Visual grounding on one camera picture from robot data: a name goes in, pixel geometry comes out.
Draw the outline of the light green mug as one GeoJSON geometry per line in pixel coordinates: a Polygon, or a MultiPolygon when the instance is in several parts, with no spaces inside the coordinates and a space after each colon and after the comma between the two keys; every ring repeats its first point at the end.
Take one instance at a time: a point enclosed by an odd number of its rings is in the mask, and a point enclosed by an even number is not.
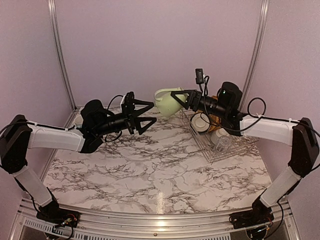
{"type": "Polygon", "coordinates": [[[154,104],[163,117],[169,118],[182,109],[181,104],[171,96],[171,92],[183,90],[181,87],[163,88],[154,93],[154,104]]]}

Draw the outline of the small white ribbed bowl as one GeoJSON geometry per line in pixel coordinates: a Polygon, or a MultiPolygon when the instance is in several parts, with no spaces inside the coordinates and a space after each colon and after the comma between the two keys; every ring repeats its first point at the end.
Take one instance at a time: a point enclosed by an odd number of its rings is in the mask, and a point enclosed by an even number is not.
{"type": "Polygon", "coordinates": [[[210,140],[214,145],[216,145],[220,137],[227,137],[227,136],[229,136],[229,133],[224,128],[219,128],[212,132],[210,136],[210,140]]]}

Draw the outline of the clear glass cup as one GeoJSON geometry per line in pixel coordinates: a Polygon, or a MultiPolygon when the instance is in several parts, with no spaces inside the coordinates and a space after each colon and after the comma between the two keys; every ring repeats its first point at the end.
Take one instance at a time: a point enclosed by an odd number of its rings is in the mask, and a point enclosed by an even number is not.
{"type": "Polygon", "coordinates": [[[225,152],[231,146],[232,140],[228,136],[222,136],[219,138],[217,144],[215,145],[215,150],[217,152],[225,152]]]}

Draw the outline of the light blue mug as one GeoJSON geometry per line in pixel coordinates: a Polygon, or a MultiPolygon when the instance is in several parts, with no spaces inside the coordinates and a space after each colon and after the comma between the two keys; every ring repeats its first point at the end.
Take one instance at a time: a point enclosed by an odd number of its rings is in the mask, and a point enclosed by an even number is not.
{"type": "Polygon", "coordinates": [[[74,125],[76,128],[81,128],[83,125],[83,118],[81,115],[78,115],[75,119],[74,119],[74,125]]]}

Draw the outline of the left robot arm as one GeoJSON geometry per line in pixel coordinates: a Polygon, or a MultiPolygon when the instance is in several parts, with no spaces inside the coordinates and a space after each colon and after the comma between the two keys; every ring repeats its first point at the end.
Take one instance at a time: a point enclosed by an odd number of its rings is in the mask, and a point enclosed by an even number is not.
{"type": "Polygon", "coordinates": [[[0,131],[0,166],[38,203],[40,215],[53,223],[64,216],[54,195],[28,167],[27,151],[44,148],[91,154],[103,144],[104,136],[123,130],[141,135],[157,121],[155,117],[142,116],[154,103],[135,99],[133,92],[122,98],[120,107],[121,112],[114,114],[99,99],[93,99],[80,112],[80,127],[43,125],[18,114],[0,131]]]}

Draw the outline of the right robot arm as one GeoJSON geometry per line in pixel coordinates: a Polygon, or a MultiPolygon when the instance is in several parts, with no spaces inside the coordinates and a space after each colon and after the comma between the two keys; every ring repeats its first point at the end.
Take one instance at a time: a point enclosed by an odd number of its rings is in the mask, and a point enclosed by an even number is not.
{"type": "Polygon", "coordinates": [[[254,201],[247,219],[258,224],[267,216],[267,209],[289,194],[309,173],[317,169],[315,162],[320,153],[317,133],[309,118],[300,120],[252,115],[238,110],[242,92],[232,82],[223,82],[217,99],[206,91],[172,91],[171,97],[186,110],[203,111],[220,118],[219,126],[233,136],[255,137],[286,144],[291,147],[291,158],[286,169],[254,201]]]}

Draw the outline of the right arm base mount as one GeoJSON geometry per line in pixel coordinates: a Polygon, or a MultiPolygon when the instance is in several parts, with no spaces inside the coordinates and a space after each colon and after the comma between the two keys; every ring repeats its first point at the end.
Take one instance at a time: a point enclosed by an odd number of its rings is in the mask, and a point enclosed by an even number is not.
{"type": "Polygon", "coordinates": [[[250,210],[231,213],[229,222],[234,229],[247,228],[255,225],[272,222],[274,215],[271,207],[264,205],[258,197],[251,206],[250,210]]]}

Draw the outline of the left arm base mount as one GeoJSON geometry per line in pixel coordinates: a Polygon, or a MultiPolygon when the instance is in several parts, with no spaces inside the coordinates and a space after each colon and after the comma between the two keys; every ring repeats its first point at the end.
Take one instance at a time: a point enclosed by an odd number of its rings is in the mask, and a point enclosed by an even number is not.
{"type": "Polygon", "coordinates": [[[55,228],[76,228],[80,219],[78,211],[61,208],[55,198],[45,206],[39,206],[36,217],[40,220],[55,224],[55,228]]]}

